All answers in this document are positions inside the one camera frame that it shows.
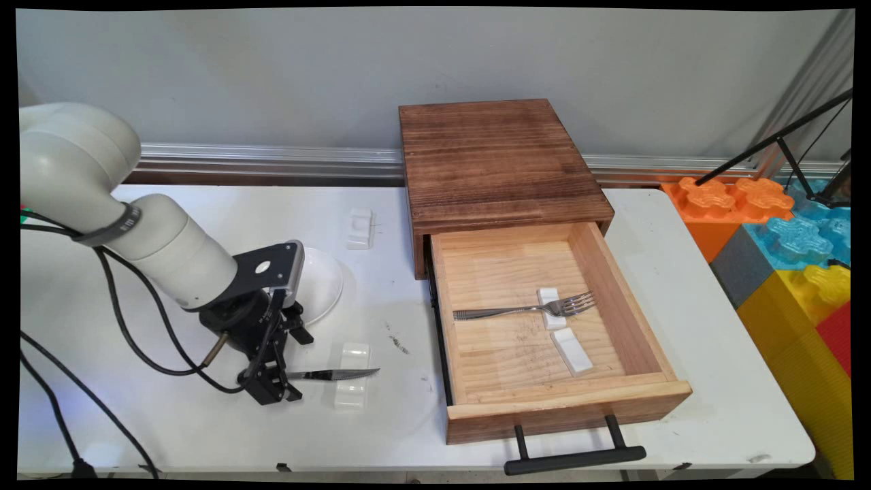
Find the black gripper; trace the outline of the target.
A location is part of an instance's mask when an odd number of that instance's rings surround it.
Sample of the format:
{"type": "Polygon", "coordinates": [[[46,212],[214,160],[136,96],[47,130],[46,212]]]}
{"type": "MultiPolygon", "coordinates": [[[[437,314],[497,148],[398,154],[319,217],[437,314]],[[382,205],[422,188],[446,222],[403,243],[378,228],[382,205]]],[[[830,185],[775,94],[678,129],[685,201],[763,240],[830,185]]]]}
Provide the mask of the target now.
{"type": "Polygon", "coordinates": [[[302,399],[286,375],[285,347],[289,337],[300,345],[314,342],[299,303],[281,310],[280,318],[275,314],[268,339],[262,339],[271,319],[270,301],[267,292],[256,291],[199,311],[199,322],[206,329],[218,336],[227,332],[229,346],[249,359],[237,382],[262,406],[302,399]]]}

